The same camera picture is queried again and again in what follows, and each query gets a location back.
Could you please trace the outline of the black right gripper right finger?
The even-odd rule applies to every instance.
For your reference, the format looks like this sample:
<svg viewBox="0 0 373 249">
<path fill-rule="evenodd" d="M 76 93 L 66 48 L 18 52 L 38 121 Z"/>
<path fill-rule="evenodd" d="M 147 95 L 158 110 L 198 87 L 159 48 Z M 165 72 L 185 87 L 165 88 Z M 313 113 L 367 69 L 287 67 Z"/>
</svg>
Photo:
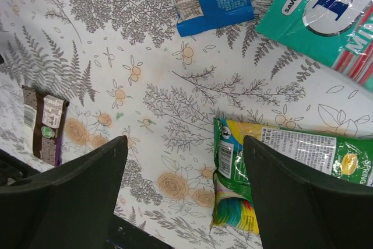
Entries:
<svg viewBox="0 0 373 249">
<path fill-rule="evenodd" d="M 264 248 L 372 248 L 372 188 L 332 177 L 244 138 Z"/>
</svg>

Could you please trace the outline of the brown chocolate bar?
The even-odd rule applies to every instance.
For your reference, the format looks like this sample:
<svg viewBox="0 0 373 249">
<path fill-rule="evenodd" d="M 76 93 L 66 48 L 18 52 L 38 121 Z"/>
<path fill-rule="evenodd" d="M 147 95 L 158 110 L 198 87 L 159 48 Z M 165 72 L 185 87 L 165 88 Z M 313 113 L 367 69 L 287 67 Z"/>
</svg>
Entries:
<svg viewBox="0 0 373 249">
<path fill-rule="evenodd" d="M 61 164 L 61 143 L 69 102 L 22 86 L 24 97 L 24 149 L 52 165 Z"/>
</svg>

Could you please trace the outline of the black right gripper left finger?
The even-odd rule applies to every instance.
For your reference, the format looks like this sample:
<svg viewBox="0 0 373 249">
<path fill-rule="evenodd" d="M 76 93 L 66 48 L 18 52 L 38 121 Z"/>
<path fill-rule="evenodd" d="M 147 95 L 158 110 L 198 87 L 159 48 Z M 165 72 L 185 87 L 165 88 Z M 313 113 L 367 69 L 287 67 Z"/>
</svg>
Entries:
<svg viewBox="0 0 373 249">
<path fill-rule="evenodd" d="M 103 248 L 128 156 L 118 136 L 1 187 L 1 248 Z"/>
</svg>

